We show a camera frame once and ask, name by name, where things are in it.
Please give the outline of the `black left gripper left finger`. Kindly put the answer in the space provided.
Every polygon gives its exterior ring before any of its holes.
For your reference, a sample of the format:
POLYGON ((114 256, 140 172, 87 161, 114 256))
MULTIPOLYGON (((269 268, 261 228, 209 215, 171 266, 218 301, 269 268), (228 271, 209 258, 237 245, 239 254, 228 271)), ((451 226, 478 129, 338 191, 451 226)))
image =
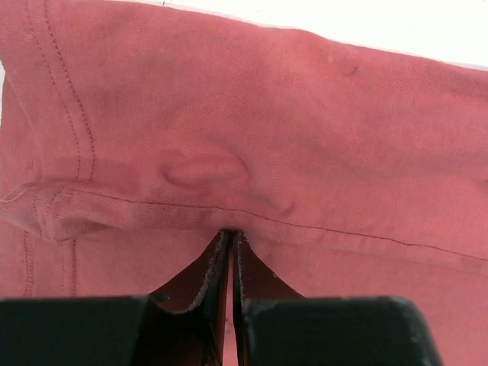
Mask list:
POLYGON ((150 294, 1 302, 3 365, 221 365, 229 234, 150 294))

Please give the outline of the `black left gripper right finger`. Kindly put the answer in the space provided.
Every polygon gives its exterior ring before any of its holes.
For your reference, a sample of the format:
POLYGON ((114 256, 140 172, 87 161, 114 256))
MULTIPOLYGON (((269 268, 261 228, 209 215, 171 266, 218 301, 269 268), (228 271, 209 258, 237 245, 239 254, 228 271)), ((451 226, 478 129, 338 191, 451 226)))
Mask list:
POLYGON ((233 323, 240 365, 443 363, 429 327, 402 297, 306 298, 233 236, 233 323))

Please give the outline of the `salmon pink t shirt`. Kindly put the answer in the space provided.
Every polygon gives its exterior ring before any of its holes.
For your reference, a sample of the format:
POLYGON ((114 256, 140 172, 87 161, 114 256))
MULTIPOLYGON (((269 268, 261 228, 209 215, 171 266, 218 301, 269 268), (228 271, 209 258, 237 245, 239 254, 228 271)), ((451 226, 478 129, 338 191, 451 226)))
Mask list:
POLYGON ((138 2, 3 1, 1 295, 144 294, 242 230, 487 363, 487 74, 138 2))

